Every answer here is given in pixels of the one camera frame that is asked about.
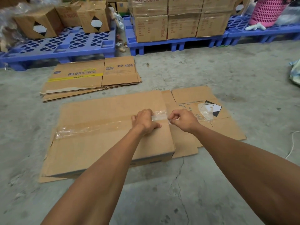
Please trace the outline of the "person's right hand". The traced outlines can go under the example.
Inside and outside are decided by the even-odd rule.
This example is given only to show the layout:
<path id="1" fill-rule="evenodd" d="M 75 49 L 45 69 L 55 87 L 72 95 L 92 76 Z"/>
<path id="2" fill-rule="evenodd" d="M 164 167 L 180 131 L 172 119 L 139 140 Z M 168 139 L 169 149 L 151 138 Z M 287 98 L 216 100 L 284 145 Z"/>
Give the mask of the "person's right hand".
<path id="1" fill-rule="evenodd" d="M 180 117 L 180 124 L 177 126 L 184 132 L 196 135 L 201 130 L 201 125 L 191 111 L 186 109 L 176 109 L 168 117 Z"/>

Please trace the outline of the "person's left hand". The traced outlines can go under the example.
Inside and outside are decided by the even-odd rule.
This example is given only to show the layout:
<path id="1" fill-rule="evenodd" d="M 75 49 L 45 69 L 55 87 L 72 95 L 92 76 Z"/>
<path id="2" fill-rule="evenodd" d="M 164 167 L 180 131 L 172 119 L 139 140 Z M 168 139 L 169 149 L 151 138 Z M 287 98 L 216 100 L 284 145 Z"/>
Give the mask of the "person's left hand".
<path id="1" fill-rule="evenodd" d="M 150 134 L 153 130 L 151 129 L 152 123 L 158 123 L 152 120 L 154 113 L 151 109 L 144 109 L 131 117 L 132 128 L 138 130 L 141 136 Z"/>

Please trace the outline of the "clear packing tape strip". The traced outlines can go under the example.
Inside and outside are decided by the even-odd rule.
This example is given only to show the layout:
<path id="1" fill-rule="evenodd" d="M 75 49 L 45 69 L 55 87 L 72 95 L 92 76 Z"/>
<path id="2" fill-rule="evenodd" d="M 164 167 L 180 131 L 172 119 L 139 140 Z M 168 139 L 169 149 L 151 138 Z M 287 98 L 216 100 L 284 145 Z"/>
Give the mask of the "clear packing tape strip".
<path id="1" fill-rule="evenodd" d="M 88 135 L 96 133 L 108 133 L 132 128 L 131 115 L 116 118 L 88 121 L 78 124 L 58 126 L 55 139 L 75 137 L 81 134 Z"/>

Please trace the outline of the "person's left forearm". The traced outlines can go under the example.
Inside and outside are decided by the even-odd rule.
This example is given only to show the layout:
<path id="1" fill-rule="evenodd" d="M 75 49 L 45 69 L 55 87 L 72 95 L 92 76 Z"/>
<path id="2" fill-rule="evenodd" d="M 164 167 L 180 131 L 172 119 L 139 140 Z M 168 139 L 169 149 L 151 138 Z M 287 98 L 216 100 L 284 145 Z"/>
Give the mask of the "person's left forearm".
<path id="1" fill-rule="evenodd" d="M 134 152 L 153 128 L 134 126 L 69 187 L 41 225 L 108 225 Z"/>

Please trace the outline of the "person's right forearm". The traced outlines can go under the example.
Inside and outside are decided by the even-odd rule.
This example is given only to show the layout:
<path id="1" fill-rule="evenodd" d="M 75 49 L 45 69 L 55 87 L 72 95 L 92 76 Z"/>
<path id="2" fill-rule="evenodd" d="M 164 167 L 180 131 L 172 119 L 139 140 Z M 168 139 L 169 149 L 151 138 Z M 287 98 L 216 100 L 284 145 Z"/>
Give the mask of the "person's right forearm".
<path id="1" fill-rule="evenodd" d="M 300 225 L 300 166 L 201 124 L 192 133 L 263 223 Z"/>

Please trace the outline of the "crumpled clear tape piece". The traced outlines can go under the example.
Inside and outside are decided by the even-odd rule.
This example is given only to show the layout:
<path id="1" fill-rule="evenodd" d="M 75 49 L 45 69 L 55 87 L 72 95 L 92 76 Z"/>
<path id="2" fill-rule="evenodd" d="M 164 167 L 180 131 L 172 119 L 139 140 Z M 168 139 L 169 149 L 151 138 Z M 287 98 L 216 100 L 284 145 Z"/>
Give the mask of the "crumpled clear tape piece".
<path id="1" fill-rule="evenodd" d="M 197 106 L 200 114 L 203 116 L 203 118 L 206 121 L 213 120 L 213 112 L 215 107 L 214 104 L 203 102 L 203 103 L 199 103 Z"/>

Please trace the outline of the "flattened cardboard box diamond label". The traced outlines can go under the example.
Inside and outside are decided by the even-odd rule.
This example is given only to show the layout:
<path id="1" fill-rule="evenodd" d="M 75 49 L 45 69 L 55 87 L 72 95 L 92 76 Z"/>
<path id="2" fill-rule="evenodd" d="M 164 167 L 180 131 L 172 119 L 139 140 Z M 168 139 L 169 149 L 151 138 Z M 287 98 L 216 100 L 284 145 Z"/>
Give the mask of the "flattened cardboard box diamond label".
<path id="1" fill-rule="evenodd" d="M 198 86 L 165 90 L 162 91 L 162 97 L 167 107 L 167 115 L 175 109 L 186 109 L 194 114 L 201 125 L 235 140 L 246 139 L 245 134 L 227 109 L 215 97 L 210 87 Z M 197 105 L 203 102 L 215 105 L 211 121 L 206 121 L 198 110 Z M 195 155 L 198 153 L 198 148 L 203 147 L 195 136 L 182 131 L 175 125 L 170 124 L 170 131 L 175 145 L 172 159 Z"/>

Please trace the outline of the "large flattened brown cardboard box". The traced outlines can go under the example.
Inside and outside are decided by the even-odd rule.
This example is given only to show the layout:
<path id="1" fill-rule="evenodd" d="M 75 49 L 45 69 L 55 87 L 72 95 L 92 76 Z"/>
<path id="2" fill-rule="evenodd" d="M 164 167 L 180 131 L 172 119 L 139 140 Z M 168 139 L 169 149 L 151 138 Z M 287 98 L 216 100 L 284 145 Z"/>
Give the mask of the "large flattened brown cardboard box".
<path id="1" fill-rule="evenodd" d="M 175 146 L 167 120 L 166 104 L 159 90 L 65 103 L 61 107 L 57 127 L 133 116 L 144 109 L 151 109 L 153 120 L 162 124 L 162 127 L 141 139 L 130 167 L 166 162 L 172 158 Z M 40 183 L 77 178 L 130 130 L 55 139 L 57 127 L 52 132 L 38 180 Z"/>

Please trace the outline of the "blue plastic pallet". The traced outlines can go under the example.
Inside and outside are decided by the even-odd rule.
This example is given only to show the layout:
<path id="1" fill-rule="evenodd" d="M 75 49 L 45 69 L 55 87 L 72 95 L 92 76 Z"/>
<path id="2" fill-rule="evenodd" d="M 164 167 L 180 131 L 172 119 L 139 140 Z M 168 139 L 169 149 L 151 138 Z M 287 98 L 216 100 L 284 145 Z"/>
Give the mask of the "blue plastic pallet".
<path id="1" fill-rule="evenodd" d="M 131 18 L 129 15 L 123 17 L 123 24 L 125 27 L 126 42 L 130 50 L 131 56 L 136 56 L 137 54 L 144 55 L 145 47 L 156 46 L 156 45 L 169 45 L 172 52 L 175 52 L 177 50 L 179 51 L 184 50 L 185 44 L 187 42 L 205 41 L 208 43 L 209 48 L 212 48 L 214 46 L 219 47 L 228 36 L 228 33 L 224 32 L 223 35 L 212 36 L 212 37 L 200 37 L 200 38 L 191 37 L 191 38 L 154 41 L 154 42 L 137 42 L 134 27 L 131 23 Z"/>
<path id="2" fill-rule="evenodd" d="M 59 63 L 73 62 L 75 57 L 103 55 L 115 57 L 116 22 L 109 32 L 84 32 L 82 27 L 67 27 L 58 37 L 27 40 L 0 52 L 0 68 L 25 71 L 33 61 L 57 59 Z"/>
<path id="3" fill-rule="evenodd" d="M 241 39 L 253 39 L 259 43 L 270 43 L 278 36 L 287 37 L 289 40 L 300 40 L 300 23 L 289 25 L 274 25 L 265 30 L 257 29 L 246 31 L 249 26 L 249 15 L 231 16 L 225 32 L 227 37 L 223 41 L 224 46 L 237 45 Z"/>

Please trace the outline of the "stack of flattened printed cartons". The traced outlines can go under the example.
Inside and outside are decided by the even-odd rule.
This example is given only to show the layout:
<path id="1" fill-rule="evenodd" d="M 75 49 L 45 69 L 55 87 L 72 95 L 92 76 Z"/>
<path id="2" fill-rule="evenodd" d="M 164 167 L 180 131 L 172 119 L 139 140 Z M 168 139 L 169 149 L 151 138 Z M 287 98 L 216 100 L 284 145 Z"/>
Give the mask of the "stack of flattened printed cartons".
<path id="1" fill-rule="evenodd" d="M 142 82 L 133 56 L 58 64 L 40 95 L 47 103 Z"/>

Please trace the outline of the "stack of wrapped cardboard boxes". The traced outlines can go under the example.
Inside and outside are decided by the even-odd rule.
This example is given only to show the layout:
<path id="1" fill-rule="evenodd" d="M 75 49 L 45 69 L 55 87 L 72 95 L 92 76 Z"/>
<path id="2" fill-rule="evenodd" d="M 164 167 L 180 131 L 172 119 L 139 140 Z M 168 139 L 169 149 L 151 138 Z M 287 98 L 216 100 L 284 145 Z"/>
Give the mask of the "stack of wrapped cardboard boxes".
<path id="1" fill-rule="evenodd" d="M 127 0 L 138 43 L 223 35 L 236 0 Z"/>

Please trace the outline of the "pile of diamond label boxes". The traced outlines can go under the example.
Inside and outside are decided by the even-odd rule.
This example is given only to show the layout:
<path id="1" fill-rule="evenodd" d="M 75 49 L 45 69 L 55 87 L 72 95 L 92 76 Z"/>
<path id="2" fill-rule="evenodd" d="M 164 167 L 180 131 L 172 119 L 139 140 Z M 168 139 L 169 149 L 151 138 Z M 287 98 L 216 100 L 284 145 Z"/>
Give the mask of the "pile of diamond label boxes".
<path id="1" fill-rule="evenodd" d="M 111 22 L 123 29 L 122 17 L 107 0 L 61 0 L 58 5 L 42 7 L 14 16 L 18 29 L 28 39 L 57 37 L 67 27 L 81 26 L 85 33 L 108 32 Z"/>

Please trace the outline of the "white plastic object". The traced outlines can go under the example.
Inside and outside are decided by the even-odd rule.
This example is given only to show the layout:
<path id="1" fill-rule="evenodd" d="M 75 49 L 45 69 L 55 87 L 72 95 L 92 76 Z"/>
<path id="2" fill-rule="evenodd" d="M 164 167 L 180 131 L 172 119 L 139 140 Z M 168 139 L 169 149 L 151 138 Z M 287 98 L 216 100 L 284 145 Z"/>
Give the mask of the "white plastic object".
<path id="1" fill-rule="evenodd" d="M 260 30 L 264 31 L 264 30 L 266 30 L 266 27 L 259 22 L 259 23 L 256 23 L 254 25 L 250 25 L 250 26 L 245 28 L 246 31 L 251 31 L 251 30 L 255 31 L 257 29 L 260 29 Z"/>

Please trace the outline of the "light crumpled bag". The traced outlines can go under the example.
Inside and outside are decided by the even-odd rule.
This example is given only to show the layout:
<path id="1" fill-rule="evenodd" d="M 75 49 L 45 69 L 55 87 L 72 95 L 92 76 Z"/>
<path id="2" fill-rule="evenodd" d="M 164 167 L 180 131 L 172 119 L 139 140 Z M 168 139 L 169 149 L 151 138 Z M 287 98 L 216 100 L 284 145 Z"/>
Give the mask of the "light crumpled bag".
<path id="1" fill-rule="evenodd" d="M 292 67 L 289 73 L 289 80 L 300 87 L 300 59 L 289 63 Z"/>

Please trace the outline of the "pink plastic basket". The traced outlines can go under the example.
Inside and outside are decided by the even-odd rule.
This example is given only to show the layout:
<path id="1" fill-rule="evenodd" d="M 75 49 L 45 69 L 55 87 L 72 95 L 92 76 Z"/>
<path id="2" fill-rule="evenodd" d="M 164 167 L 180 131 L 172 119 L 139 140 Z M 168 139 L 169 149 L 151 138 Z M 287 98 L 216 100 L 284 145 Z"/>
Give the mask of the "pink plastic basket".
<path id="1" fill-rule="evenodd" d="M 249 25 L 261 24 L 268 28 L 275 24 L 291 0 L 255 0 L 256 3 Z"/>

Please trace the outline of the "clear plastic bag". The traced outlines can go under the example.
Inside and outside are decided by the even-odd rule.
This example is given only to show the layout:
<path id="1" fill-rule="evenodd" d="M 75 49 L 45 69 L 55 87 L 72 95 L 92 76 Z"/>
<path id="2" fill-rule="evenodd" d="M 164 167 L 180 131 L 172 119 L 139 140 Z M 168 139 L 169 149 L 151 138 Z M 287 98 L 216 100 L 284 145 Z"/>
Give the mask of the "clear plastic bag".
<path id="1" fill-rule="evenodd" d="M 286 6 L 275 25 L 300 24 L 300 3 L 291 3 Z"/>

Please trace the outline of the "crumpled clear plastic wrap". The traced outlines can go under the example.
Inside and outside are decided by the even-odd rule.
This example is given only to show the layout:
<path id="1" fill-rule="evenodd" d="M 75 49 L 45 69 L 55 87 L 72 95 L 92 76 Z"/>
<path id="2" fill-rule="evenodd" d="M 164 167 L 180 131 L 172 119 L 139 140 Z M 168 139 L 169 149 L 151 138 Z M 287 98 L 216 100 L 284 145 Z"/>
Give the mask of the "crumpled clear plastic wrap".
<path id="1" fill-rule="evenodd" d="M 58 5 L 61 0 L 0 0 L 0 51 L 8 50 L 26 41 L 13 17 L 39 10 L 42 7 Z"/>

